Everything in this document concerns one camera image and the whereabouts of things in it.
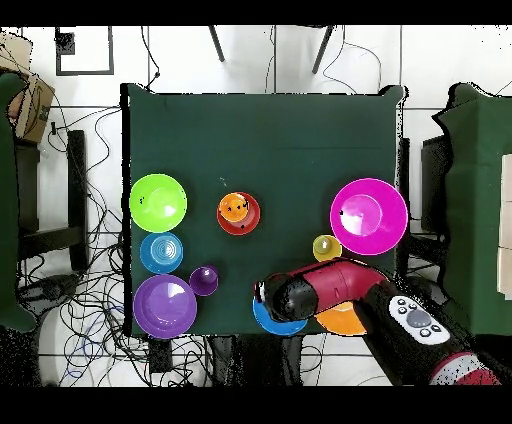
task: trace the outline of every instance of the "white floor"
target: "white floor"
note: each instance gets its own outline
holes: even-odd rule
[[[32,40],[31,71],[55,87],[68,125],[91,112],[98,112],[74,124],[71,129],[85,131],[89,164],[103,158],[106,148],[95,133],[95,123],[98,117],[112,110],[102,109],[118,105],[120,83],[146,85],[156,71],[142,42],[141,28],[113,27],[114,75],[59,77],[55,74],[54,28],[4,30],[22,31],[25,37]],[[75,56],[63,57],[63,70],[108,67],[106,27],[61,28],[61,32],[67,30],[75,33],[76,53]],[[218,26],[217,32],[226,57],[224,63],[217,58],[207,27],[144,27],[144,35],[149,39],[152,56],[161,74],[151,89],[155,92],[271,93],[276,78],[278,93],[350,93],[346,86],[322,74],[339,54],[343,36],[341,26],[336,28],[331,37],[319,72],[313,75],[311,68],[325,30],[279,25],[277,75],[274,76],[273,63],[270,64],[267,81],[269,61],[273,55],[270,25]],[[347,26],[346,42],[371,49],[379,57],[382,63],[381,87],[402,84],[409,90],[405,102],[404,135],[411,140],[411,213],[413,217],[419,218],[420,146],[423,140],[442,134],[431,116],[444,108],[448,100],[448,89],[454,83],[472,81],[482,89],[496,93],[512,80],[512,30],[509,33],[506,26]],[[327,74],[346,82],[360,94],[376,93],[378,90],[379,64],[373,55],[359,48],[345,45]],[[500,94],[512,95],[512,84]],[[63,125],[56,100],[49,121],[54,121],[57,126]],[[89,179],[103,193],[108,208],[120,217],[121,114],[105,117],[99,121],[97,130],[110,147],[110,156],[91,171]],[[58,146],[59,140],[56,137],[52,136],[51,140]],[[46,134],[40,149],[40,227],[49,229],[67,223],[67,164],[65,155],[47,143]],[[89,214],[90,228],[93,228],[97,217],[92,204]],[[108,216],[106,226],[110,231],[121,229],[113,216]],[[413,230],[418,230],[417,222],[413,223]],[[104,234],[99,246],[108,246],[114,242],[112,235]],[[70,270],[66,251],[45,256],[44,267],[35,275]],[[38,262],[38,259],[28,261],[28,269],[32,269]],[[95,264],[93,270],[107,269],[108,263],[103,260]],[[121,289],[117,296],[122,300]],[[65,323],[71,325],[67,311],[63,313],[63,319],[65,322],[56,309],[46,318],[42,329],[40,364],[45,381],[60,381],[67,364],[64,352],[70,355],[76,343],[72,339],[65,346],[71,334],[65,326]],[[89,321],[94,319],[95,316],[88,318]],[[74,320],[72,325],[79,330],[81,323]],[[323,342],[323,335],[308,336],[304,345],[321,349]],[[303,374],[306,385],[390,385],[360,338],[329,335],[325,339],[323,353],[320,375],[320,367]],[[74,357],[78,366],[76,369],[79,369],[85,361],[83,351],[80,349],[75,352]],[[318,361],[317,352],[313,348],[303,350],[304,370],[313,368]],[[100,356],[90,365],[90,372],[85,372],[77,381],[73,376],[68,376],[62,384],[96,386],[109,366],[111,358],[108,355]],[[144,368],[145,365],[140,364],[141,373]],[[196,368],[197,372],[191,381],[197,379],[201,382],[203,371],[199,366]],[[112,368],[109,377],[110,381],[104,379],[102,386],[144,386],[129,361],[120,362]],[[164,381],[169,378],[173,377],[164,376]]]

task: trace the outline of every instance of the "table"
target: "table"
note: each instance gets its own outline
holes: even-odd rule
[[[130,219],[130,189],[144,175],[165,173],[188,197],[185,218],[172,230],[184,245],[173,274],[188,281],[204,264],[220,274],[218,290],[198,297],[189,333],[263,333],[252,314],[253,283],[314,263],[313,240],[331,233],[330,205],[345,184],[363,177],[395,182],[396,109],[404,92],[392,86],[381,94],[158,95],[123,84],[127,316],[135,290],[151,276],[139,259],[147,233]],[[218,202],[232,191],[250,193],[262,210],[258,227],[241,237],[216,220]],[[393,251],[359,259],[394,268]],[[314,319],[304,329],[323,331]],[[126,320],[125,332],[143,334],[135,320]]]

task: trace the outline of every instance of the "chair leg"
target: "chair leg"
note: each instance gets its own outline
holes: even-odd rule
[[[327,47],[327,43],[329,42],[329,38],[331,38],[331,34],[332,34],[333,30],[334,30],[334,25],[329,25],[327,27],[327,30],[325,31],[324,39],[322,40],[322,44],[320,44],[320,50],[318,50],[315,64],[313,65],[313,73],[314,74],[316,74],[318,72],[318,67],[320,66],[320,62],[322,61],[322,57],[324,56],[325,49]]]
[[[217,31],[215,30],[214,25],[208,25],[210,29],[210,34],[212,35],[213,44],[215,44],[215,49],[217,50],[217,54],[219,55],[219,60],[224,62],[224,54],[222,53],[222,48],[220,47],[219,37],[217,37]]]

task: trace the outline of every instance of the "blue bowl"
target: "blue bowl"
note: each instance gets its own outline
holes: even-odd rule
[[[265,309],[263,303],[259,303],[255,298],[252,300],[252,312],[258,324],[269,333],[276,334],[277,336],[292,336],[302,330],[308,320],[290,321],[290,322],[277,322],[274,321],[268,311]]]
[[[172,233],[151,233],[140,245],[142,264],[155,274],[168,274],[183,260],[183,245]]]

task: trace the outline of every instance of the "orange cup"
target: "orange cup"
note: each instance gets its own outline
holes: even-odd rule
[[[226,194],[219,203],[221,216],[229,222],[243,220],[249,212],[249,202],[238,193]]]

